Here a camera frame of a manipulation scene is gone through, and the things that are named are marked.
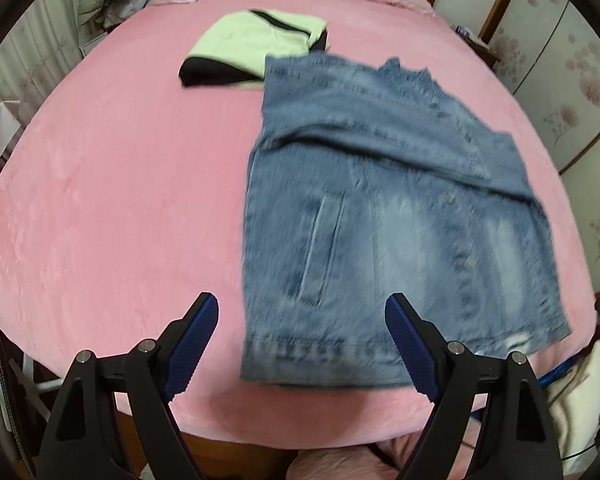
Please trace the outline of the blue denim jacket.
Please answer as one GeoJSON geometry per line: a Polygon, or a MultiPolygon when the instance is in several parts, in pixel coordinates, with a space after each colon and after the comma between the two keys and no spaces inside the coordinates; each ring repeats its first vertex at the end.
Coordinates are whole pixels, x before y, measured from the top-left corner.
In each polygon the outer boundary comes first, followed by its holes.
{"type": "Polygon", "coordinates": [[[550,225],[511,136],[432,79],[326,53],[265,62],[242,244],[246,382],[410,383],[400,292],[483,356],[570,332],[550,225]]]}

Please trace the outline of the pink bed blanket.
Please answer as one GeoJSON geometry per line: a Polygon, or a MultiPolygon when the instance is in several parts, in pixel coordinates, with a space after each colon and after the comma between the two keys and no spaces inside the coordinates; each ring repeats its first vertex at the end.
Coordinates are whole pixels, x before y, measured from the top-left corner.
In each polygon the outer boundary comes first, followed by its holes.
{"type": "Polygon", "coordinates": [[[172,403],[194,436],[271,448],[336,448],[422,428],[412,388],[311,391],[239,377],[244,339],[242,211],[262,94],[184,88],[183,58],[223,15],[318,16],[330,50],[397,58],[509,133],[550,219],[570,334],[535,353],[546,373],[591,340],[593,286],[569,198],[517,101],[437,15],[368,0],[197,0],[148,6],[101,42],[44,102],[0,174],[0,329],[56,374],[76,354],[129,351],[201,292],[220,320],[172,403]]]}

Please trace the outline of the dark wooden nightstand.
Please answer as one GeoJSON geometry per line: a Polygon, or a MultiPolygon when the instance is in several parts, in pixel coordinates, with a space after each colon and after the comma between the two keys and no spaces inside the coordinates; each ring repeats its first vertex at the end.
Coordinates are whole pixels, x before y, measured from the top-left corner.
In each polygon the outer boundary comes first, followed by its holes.
{"type": "Polygon", "coordinates": [[[452,29],[490,68],[493,68],[501,61],[495,51],[469,28],[462,25],[453,25],[452,29]]]}

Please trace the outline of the floral wardrobe doors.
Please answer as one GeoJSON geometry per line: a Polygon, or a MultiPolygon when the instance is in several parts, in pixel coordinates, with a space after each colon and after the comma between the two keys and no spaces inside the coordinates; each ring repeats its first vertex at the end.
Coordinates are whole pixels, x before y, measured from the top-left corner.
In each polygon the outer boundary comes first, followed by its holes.
{"type": "Polygon", "coordinates": [[[600,36],[571,0],[508,0],[488,44],[562,176],[600,292],[600,36]]]}

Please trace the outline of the white curtain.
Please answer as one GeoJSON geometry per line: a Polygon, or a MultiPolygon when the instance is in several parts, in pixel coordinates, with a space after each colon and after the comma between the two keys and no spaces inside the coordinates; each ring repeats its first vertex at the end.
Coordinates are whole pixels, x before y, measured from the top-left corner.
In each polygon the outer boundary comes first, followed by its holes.
{"type": "Polygon", "coordinates": [[[0,44],[0,103],[18,101],[23,125],[82,61],[77,6],[78,0],[34,0],[0,44]]]}

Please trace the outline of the folded light green garment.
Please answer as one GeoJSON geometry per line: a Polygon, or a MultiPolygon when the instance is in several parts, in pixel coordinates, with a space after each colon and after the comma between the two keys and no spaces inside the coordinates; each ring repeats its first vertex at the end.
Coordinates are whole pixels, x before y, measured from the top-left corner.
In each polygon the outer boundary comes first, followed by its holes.
{"type": "Polygon", "coordinates": [[[327,50],[327,22],[315,16],[250,9],[209,27],[178,71],[185,88],[260,84],[265,61],[327,50]]]}

